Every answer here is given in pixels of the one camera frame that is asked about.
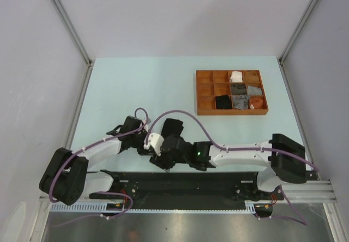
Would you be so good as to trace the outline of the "black underwear beige waistband back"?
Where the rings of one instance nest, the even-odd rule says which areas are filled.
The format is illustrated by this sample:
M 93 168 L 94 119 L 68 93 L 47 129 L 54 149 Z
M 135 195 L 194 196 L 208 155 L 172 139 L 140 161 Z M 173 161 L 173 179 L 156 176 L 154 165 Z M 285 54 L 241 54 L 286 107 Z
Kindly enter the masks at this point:
M 167 138 L 171 135 L 179 137 L 184 129 L 183 122 L 179 119 L 166 118 L 162 130 L 161 136 Z

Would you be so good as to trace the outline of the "black underwear beige waistband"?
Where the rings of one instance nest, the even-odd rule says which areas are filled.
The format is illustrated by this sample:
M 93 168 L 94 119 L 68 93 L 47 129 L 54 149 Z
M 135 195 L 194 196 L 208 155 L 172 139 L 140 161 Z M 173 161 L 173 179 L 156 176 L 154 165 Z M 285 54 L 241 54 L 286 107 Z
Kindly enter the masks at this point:
M 232 109 L 232 102 L 229 95 L 221 95 L 215 97 L 215 105 L 217 110 Z
M 179 119 L 166 118 L 162 130 L 161 136 L 167 138 L 171 135 L 179 137 L 184 129 L 183 122 Z

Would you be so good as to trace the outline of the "black underwear beige waistband front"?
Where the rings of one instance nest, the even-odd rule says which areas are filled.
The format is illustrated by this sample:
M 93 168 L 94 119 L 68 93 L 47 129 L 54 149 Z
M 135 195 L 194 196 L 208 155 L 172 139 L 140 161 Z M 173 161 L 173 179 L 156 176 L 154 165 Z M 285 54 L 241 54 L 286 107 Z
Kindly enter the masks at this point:
M 215 105 L 217 110 L 232 109 L 232 102 L 229 95 L 221 95 L 215 97 Z

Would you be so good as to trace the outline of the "grey striped boxer underwear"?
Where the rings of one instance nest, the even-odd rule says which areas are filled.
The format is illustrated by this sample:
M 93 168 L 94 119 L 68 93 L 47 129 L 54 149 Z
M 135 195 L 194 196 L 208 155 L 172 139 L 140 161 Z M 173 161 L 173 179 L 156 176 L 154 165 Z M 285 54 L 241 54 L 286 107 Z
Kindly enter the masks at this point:
M 236 110 L 246 110 L 249 106 L 249 95 L 233 95 L 232 96 L 232 105 Z

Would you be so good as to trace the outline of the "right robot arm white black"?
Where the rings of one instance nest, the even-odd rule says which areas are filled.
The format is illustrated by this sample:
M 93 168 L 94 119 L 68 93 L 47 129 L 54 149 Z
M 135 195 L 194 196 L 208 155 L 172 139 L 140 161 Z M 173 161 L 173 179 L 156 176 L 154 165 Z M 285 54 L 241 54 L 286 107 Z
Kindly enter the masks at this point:
M 251 192 L 266 198 L 283 183 L 306 183 L 305 148 L 283 134 L 252 145 L 218 147 L 210 141 L 190 143 L 180 136 L 166 138 L 152 133 L 146 137 L 145 150 L 151 151 L 151 163 L 169 171 L 176 164 L 187 164 L 198 171 L 229 165 L 261 166 Z

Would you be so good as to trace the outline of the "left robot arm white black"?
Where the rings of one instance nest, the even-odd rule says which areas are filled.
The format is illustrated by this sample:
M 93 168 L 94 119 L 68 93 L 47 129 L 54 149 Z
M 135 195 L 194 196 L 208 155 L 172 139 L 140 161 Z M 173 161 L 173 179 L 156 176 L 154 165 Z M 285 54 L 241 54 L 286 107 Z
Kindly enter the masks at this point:
M 52 203 L 72 205 L 82 196 L 102 192 L 108 198 L 119 195 L 120 184 L 109 173 L 89 173 L 96 164 L 129 148 L 143 147 L 149 118 L 127 116 L 122 125 L 108 131 L 105 137 L 77 151 L 58 148 L 49 162 L 39 189 Z

